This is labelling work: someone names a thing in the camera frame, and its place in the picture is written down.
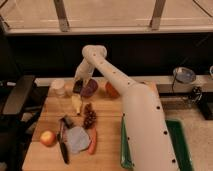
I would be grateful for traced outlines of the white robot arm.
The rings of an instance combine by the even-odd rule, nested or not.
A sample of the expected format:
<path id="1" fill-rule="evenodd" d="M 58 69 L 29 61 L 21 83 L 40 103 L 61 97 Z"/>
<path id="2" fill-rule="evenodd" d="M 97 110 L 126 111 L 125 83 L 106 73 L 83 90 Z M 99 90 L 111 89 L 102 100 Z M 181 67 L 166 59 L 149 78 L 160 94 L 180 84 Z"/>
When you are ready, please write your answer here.
<path id="1" fill-rule="evenodd" d="M 90 78 L 96 68 L 119 92 L 134 171 L 179 171 L 158 94 L 127 76 L 106 60 L 102 45 L 82 48 L 76 77 Z"/>

